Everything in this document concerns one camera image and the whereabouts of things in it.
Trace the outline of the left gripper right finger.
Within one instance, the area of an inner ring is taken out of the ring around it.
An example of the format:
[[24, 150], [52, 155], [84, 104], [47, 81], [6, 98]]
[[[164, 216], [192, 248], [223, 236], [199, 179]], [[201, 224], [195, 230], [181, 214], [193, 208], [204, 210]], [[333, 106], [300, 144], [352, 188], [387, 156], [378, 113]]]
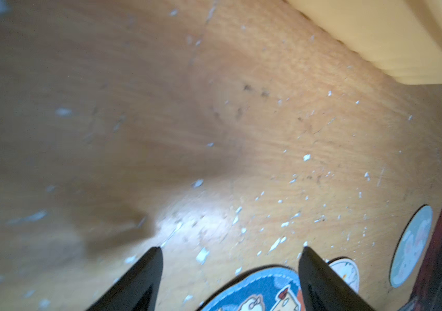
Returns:
[[373, 309], [308, 246], [303, 248], [298, 274], [307, 311]]

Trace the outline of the yellow plastic storage box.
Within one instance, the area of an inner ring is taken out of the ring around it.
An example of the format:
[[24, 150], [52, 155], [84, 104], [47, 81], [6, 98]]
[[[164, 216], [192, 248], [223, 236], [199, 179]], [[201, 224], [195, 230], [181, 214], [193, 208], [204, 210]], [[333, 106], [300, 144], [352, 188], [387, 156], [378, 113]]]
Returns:
[[290, 1], [397, 82], [442, 84], [442, 1]]

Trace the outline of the green bunny round coaster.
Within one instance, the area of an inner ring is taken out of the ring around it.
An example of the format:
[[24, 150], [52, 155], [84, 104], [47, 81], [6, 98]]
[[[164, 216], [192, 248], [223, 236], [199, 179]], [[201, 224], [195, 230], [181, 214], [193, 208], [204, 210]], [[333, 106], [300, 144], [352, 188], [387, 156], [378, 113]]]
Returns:
[[433, 209], [422, 206], [407, 224], [395, 250], [389, 282], [393, 288], [403, 285], [416, 267], [428, 241]]

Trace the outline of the blue cartoon round coaster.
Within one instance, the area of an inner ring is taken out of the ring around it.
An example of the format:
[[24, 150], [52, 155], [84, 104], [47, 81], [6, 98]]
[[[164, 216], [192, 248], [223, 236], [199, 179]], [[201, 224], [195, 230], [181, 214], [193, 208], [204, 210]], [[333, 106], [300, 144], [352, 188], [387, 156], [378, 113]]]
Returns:
[[305, 310], [296, 271], [267, 266], [240, 275], [209, 298], [200, 310]]

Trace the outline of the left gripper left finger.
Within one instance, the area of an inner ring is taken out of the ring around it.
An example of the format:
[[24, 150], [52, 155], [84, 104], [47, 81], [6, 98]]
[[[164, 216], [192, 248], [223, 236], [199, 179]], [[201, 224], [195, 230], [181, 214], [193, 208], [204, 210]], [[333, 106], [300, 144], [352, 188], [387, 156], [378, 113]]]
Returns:
[[162, 249], [152, 247], [89, 310], [154, 310], [162, 274]]

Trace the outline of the white wave round coaster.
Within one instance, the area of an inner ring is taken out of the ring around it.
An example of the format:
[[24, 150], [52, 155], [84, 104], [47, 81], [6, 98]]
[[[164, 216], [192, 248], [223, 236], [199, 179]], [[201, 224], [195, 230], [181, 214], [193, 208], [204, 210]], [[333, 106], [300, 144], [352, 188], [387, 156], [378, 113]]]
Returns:
[[357, 294], [360, 291], [360, 271], [357, 264], [349, 258], [339, 258], [328, 263], [330, 268]]

